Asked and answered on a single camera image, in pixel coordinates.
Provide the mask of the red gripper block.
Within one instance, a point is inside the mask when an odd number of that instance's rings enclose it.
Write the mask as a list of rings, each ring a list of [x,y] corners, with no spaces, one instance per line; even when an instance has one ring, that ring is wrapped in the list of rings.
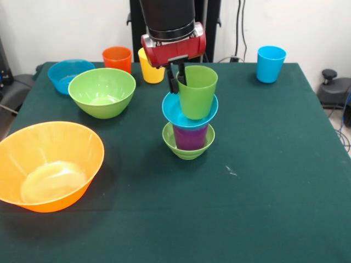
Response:
[[[169,63],[178,59],[193,59],[201,56],[206,50],[206,34],[203,25],[200,22],[195,22],[193,32],[181,40],[158,44],[148,34],[144,34],[141,36],[141,43],[150,65],[152,67],[165,67],[170,93],[177,94],[178,82]],[[187,85],[183,62],[178,64],[178,69],[178,81]]]

